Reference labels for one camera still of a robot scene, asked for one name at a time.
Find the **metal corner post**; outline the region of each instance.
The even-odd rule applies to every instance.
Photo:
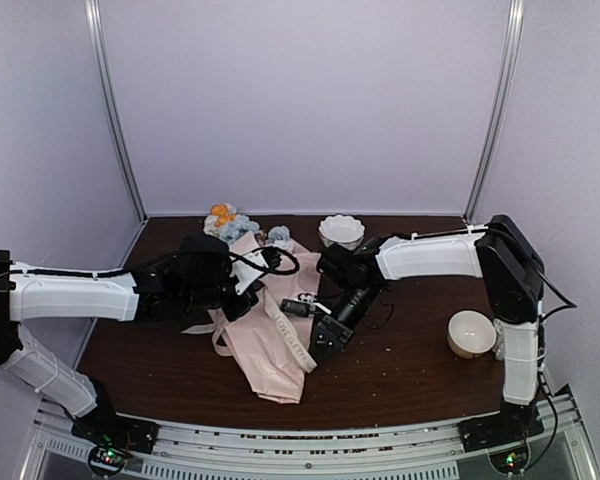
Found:
[[[133,168],[131,167],[129,151],[127,150],[127,145],[122,133],[120,115],[118,113],[118,107],[116,105],[116,100],[113,93],[113,82],[111,81],[109,61],[107,59],[104,33],[102,31],[102,21],[100,18],[100,2],[99,0],[85,0],[85,7],[87,10],[89,34],[91,35],[91,42],[93,44],[96,63],[98,65],[98,73],[100,75],[102,93],[104,95],[107,122],[109,124],[111,138],[113,140],[116,156],[118,157],[118,162],[120,163],[124,183],[127,187],[129,195],[131,196],[131,201],[133,203],[136,215],[138,220],[143,222],[147,219],[147,214],[144,209],[144,205],[142,204],[142,198],[140,197],[138,184],[136,182],[135,175],[133,174]]]
[[[518,60],[518,51],[520,49],[524,3],[525,0],[511,0],[509,7],[509,23],[507,25],[507,32],[504,39],[502,62],[500,64],[500,76],[498,78],[496,95],[493,102],[493,108],[491,110],[487,135],[484,139],[484,145],[482,147],[480,163],[473,181],[469,201],[467,202],[467,207],[464,211],[464,219],[470,223],[475,221],[476,210],[484,190],[484,185],[489,173],[489,167],[493,161],[498,135],[502,127],[502,120],[504,119],[505,106],[511,90],[513,74],[516,68],[516,62]]]

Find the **white wall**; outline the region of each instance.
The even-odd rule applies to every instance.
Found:
[[[99,92],[84,2],[0,2],[0,248],[37,265],[109,268],[137,230]],[[30,325],[64,360],[85,320]],[[0,479],[39,399],[0,371]]]
[[[551,319],[547,362],[554,385],[571,384],[600,461],[600,0],[527,2],[480,220],[496,212],[580,305]]]
[[[460,213],[506,0],[102,2],[151,214]]]

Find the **pink fabric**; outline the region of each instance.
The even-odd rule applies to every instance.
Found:
[[[231,246],[231,251],[246,254],[258,248],[253,234],[249,233]],[[296,299],[299,293],[317,294],[320,274],[316,271],[318,253],[310,253],[298,243],[294,244],[293,255],[300,263],[300,271],[291,276],[267,275],[262,278],[269,293],[278,304],[284,298]],[[292,263],[283,257],[281,270],[290,269]],[[299,403],[304,388],[304,370],[289,351],[274,323],[264,310],[262,292],[260,301],[242,318],[227,322],[221,310],[209,312],[217,326],[214,334],[216,351],[223,355],[226,350],[216,345],[215,339],[222,336],[228,351],[236,359],[260,398],[278,403]],[[308,348],[311,336],[311,318],[289,317],[301,343]]]

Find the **wooden table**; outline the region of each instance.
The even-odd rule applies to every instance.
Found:
[[[321,248],[319,217],[255,217],[264,228],[287,225],[307,248]],[[361,217],[367,238],[461,226],[454,217]],[[178,248],[200,232],[200,218],[150,220],[128,264]],[[498,409],[503,365],[491,354],[457,358],[446,341],[449,318],[473,309],[491,315],[482,282],[460,277],[405,279],[383,295],[395,305],[378,329],[359,325],[341,354],[307,375],[302,402],[259,399],[232,358],[215,354],[209,336],[181,335],[177,322],[101,320],[80,371],[104,382],[122,413],[174,422],[256,429],[330,429],[412,424]],[[378,302],[369,323],[387,310]]]

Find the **pink garment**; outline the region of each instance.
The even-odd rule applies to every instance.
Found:
[[[252,233],[248,233],[231,246],[231,251],[246,254],[259,248]],[[317,294],[320,274],[316,264],[320,255],[311,253],[298,243],[293,255],[300,263],[300,271],[291,276],[266,275],[262,282],[279,305],[285,298],[297,299],[299,293]],[[290,269],[291,260],[283,257],[281,270]],[[274,322],[265,313],[263,291],[258,292],[260,301],[242,318],[228,322],[222,310],[209,314],[216,324],[213,335],[218,354],[232,355],[244,372],[251,389],[260,398],[278,403],[299,403],[304,388],[305,371],[293,357]],[[311,318],[289,317],[298,339],[308,348],[311,337]],[[222,336],[227,347],[217,345]]]

